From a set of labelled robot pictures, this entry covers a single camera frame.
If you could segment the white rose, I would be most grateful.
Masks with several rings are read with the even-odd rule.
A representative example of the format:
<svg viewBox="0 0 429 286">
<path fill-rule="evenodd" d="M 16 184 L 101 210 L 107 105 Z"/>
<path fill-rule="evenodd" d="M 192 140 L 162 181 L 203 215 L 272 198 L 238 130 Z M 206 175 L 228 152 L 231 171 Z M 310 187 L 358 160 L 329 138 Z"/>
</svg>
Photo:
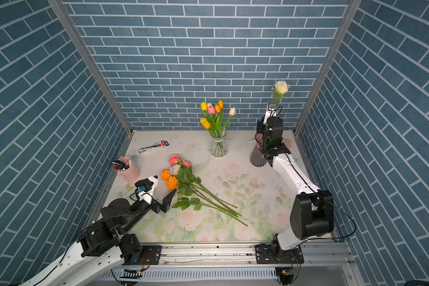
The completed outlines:
<svg viewBox="0 0 429 286">
<path fill-rule="evenodd" d="M 174 164 L 170 169 L 169 169 L 169 173 L 171 176 L 178 176 L 179 172 L 181 169 L 181 165 L 180 164 Z"/>
</svg>

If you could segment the pale pink tulip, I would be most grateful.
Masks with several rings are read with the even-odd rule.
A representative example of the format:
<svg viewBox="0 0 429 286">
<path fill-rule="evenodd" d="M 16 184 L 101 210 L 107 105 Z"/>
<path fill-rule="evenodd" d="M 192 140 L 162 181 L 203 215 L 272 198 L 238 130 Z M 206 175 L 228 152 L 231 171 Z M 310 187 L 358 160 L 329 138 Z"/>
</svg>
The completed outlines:
<svg viewBox="0 0 429 286">
<path fill-rule="evenodd" d="M 231 107 L 231 109 L 229 110 L 229 118 L 226 120 L 226 122 L 223 124 L 220 135 L 224 136 L 225 135 L 225 131 L 226 131 L 226 127 L 229 125 L 230 121 L 232 120 L 232 118 L 236 115 L 236 109 L 235 107 Z"/>
</svg>

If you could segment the small pink rose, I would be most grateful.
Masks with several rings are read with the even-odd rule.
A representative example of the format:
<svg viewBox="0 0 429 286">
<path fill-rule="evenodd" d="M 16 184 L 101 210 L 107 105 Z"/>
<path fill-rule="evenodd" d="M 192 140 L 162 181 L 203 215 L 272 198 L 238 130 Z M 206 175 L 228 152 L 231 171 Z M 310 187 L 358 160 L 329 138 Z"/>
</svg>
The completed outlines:
<svg viewBox="0 0 429 286">
<path fill-rule="evenodd" d="M 184 160 L 184 161 L 182 161 L 182 164 L 184 165 L 184 166 L 186 166 L 187 168 L 190 168 L 191 167 L 191 162 L 189 162 L 189 161 L 186 161 L 186 160 Z"/>
</svg>

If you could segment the cream rose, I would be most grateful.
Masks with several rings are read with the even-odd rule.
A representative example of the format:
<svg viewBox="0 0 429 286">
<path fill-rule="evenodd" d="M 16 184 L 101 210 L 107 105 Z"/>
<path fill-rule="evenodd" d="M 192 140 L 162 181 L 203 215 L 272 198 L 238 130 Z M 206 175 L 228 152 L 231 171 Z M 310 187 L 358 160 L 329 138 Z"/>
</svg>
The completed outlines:
<svg viewBox="0 0 429 286">
<path fill-rule="evenodd" d="M 286 81 L 278 81 L 275 83 L 275 86 L 272 88 L 272 98 L 276 107 L 280 105 L 289 89 L 290 85 Z"/>
</svg>

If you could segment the yellow tulip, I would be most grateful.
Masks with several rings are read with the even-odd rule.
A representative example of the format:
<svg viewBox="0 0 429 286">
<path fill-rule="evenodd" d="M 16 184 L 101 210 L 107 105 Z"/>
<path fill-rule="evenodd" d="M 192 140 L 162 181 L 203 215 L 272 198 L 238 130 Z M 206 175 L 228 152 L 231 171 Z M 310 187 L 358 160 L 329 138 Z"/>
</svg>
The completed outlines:
<svg viewBox="0 0 429 286">
<path fill-rule="evenodd" d="M 212 115 L 208 114 L 207 107 L 210 105 L 212 105 L 212 104 L 206 103 L 206 102 L 201 103 L 202 118 L 206 118 L 211 124 L 211 128 L 209 130 L 207 130 L 210 133 L 210 135 L 212 137 L 218 137 L 219 132 L 218 132 L 217 123 L 216 123 L 217 113 L 212 114 Z"/>
<path fill-rule="evenodd" d="M 211 128 L 211 124 L 210 124 L 210 122 L 206 118 L 201 118 L 200 119 L 200 123 L 207 130 L 209 130 Z"/>
</svg>

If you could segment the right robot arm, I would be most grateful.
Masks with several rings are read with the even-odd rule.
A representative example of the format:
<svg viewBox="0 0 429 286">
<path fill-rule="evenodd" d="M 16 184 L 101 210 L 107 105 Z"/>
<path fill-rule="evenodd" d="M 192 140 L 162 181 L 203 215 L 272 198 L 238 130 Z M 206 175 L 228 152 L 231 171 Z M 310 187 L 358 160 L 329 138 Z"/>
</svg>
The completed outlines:
<svg viewBox="0 0 429 286">
<path fill-rule="evenodd" d="M 289 227 L 275 235 L 272 249 L 278 255 L 287 254 L 309 240 L 332 232 L 335 227 L 335 209 L 347 216 L 354 227 L 348 235 L 338 239 L 354 235 L 358 226 L 352 216 L 335 205 L 329 190 L 321 190 L 303 173 L 283 143 L 283 130 L 281 118 L 265 115 L 257 122 L 256 147 L 250 156 L 252 165 L 262 167 L 269 164 L 278 172 L 294 197 L 288 218 Z"/>
</svg>

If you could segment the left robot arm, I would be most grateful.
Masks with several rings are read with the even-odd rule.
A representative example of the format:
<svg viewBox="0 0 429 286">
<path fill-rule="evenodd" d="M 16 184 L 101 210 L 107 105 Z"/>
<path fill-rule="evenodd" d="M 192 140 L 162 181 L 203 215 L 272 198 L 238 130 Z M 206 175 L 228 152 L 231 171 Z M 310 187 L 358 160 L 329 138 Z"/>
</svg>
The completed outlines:
<svg viewBox="0 0 429 286">
<path fill-rule="evenodd" d="M 141 180 L 133 204 L 126 199 L 115 199 L 102 208 L 102 219 L 82 229 L 62 256 L 24 285 L 84 286 L 119 265 L 150 261 L 138 237 L 130 231 L 149 211 L 159 213 L 170 209 L 176 190 L 158 202 L 152 196 L 156 185 L 154 178 Z"/>
</svg>

